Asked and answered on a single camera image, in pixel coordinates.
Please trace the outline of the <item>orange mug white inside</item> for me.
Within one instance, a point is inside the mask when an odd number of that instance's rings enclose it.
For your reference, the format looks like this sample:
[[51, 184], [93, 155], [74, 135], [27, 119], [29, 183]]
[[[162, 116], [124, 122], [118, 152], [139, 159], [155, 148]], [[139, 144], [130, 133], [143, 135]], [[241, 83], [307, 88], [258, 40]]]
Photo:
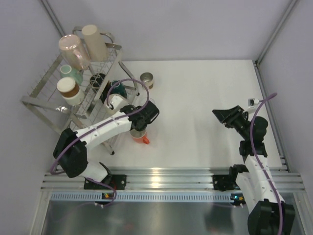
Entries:
[[144, 143], [144, 144], [150, 143], [149, 139], [147, 138], [146, 130], [137, 131], [137, 130], [133, 129], [130, 131], [130, 135], [131, 135], [132, 139], [137, 143]]

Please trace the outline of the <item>dark teal cup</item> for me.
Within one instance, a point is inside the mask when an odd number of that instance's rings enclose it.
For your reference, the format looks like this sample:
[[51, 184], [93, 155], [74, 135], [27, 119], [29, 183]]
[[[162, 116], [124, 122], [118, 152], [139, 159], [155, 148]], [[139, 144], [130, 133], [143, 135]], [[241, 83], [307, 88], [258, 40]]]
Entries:
[[126, 89], [119, 80], [113, 80], [111, 82], [111, 87], [112, 87], [111, 94], [119, 94], [120, 96], [127, 99], [128, 95]]

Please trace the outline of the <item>dark brown mug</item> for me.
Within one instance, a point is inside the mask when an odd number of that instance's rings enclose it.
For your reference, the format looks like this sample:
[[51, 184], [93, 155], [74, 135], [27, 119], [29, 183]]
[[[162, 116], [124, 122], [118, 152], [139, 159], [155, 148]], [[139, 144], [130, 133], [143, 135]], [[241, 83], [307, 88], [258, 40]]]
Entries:
[[[89, 84], [92, 87], [92, 90], [94, 93], [97, 93], [100, 86], [102, 85], [104, 79], [105, 79], [106, 75], [103, 73], [96, 73], [95, 75], [93, 75], [90, 78]], [[108, 83], [106, 84], [102, 94], [100, 95], [100, 99], [102, 101], [102, 103], [105, 102], [107, 95], [108, 95], [108, 91], [111, 88], [111, 82], [108, 81]]]

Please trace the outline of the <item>tall beige cup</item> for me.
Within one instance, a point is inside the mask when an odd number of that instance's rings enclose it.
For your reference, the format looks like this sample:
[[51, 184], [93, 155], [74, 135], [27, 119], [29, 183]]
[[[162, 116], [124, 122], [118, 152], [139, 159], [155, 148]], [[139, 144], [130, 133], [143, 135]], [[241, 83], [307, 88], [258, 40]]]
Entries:
[[82, 34], [91, 60], [96, 62], [105, 61], [109, 56], [109, 51], [97, 26], [93, 24], [84, 26], [82, 28]]

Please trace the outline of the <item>steel cup with cork base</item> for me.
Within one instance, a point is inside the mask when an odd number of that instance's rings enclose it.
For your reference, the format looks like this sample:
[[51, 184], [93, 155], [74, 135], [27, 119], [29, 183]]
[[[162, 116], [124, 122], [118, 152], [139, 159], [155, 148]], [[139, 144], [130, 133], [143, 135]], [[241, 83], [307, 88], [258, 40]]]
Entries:
[[85, 99], [84, 92], [71, 77], [61, 78], [57, 83], [57, 90], [67, 104], [72, 106], [81, 104]]

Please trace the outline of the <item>iridescent pink mug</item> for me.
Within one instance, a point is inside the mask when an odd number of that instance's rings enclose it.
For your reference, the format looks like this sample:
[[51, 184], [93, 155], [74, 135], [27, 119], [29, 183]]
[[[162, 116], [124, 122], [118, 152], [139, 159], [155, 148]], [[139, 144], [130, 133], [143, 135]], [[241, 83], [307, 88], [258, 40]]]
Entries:
[[81, 39], [74, 34], [63, 36], [59, 40], [59, 50], [66, 61], [77, 70], [87, 70], [90, 57]]

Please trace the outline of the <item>teal green mug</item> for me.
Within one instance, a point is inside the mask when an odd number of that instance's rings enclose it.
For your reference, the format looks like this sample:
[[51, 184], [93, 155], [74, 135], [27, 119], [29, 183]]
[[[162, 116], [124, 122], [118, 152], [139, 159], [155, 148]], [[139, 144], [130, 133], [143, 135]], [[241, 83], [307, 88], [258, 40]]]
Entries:
[[59, 69], [60, 71], [60, 77], [64, 78], [64, 77], [71, 77], [73, 78], [76, 83], [81, 86], [82, 82], [83, 82], [83, 74], [77, 70], [76, 68], [73, 68], [72, 66], [66, 64], [66, 65], [62, 65]]

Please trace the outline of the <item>floral mug green inside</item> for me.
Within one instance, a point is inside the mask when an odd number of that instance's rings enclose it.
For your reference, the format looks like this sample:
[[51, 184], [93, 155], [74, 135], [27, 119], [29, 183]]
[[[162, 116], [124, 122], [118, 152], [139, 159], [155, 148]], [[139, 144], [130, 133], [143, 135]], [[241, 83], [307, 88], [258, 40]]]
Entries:
[[106, 113], [109, 115], [109, 116], [112, 116], [114, 113], [115, 113], [115, 110], [114, 110], [114, 101], [112, 100], [112, 98], [107, 98], [105, 99], [104, 101], [104, 108], [106, 110]]

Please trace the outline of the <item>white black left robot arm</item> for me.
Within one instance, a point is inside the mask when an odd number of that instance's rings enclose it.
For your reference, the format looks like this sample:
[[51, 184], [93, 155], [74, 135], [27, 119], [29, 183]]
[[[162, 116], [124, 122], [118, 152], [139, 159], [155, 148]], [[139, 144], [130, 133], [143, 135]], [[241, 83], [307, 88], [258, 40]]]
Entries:
[[151, 101], [144, 106], [126, 105], [109, 118], [76, 131], [67, 128], [56, 144], [53, 157], [69, 178], [82, 176], [94, 180], [102, 189], [111, 185], [112, 173], [101, 162], [93, 162], [88, 153], [108, 139], [121, 133], [143, 131], [159, 115]]

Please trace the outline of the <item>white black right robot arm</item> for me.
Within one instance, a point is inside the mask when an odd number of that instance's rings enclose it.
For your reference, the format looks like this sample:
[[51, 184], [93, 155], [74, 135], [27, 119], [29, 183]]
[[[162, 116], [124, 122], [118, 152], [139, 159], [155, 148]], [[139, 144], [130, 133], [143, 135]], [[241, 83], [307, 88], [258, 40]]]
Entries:
[[247, 205], [248, 232], [251, 235], [289, 235], [295, 219], [295, 209], [287, 204], [277, 190], [268, 166], [264, 137], [268, 121], [249, 114], [240, 106], [212, 113], [226, 128], [235, 129], [243, 138], [239, 153], [243, 164], [229, 168], [227, 175], [214, 175], [214, 190], [239, 189]]

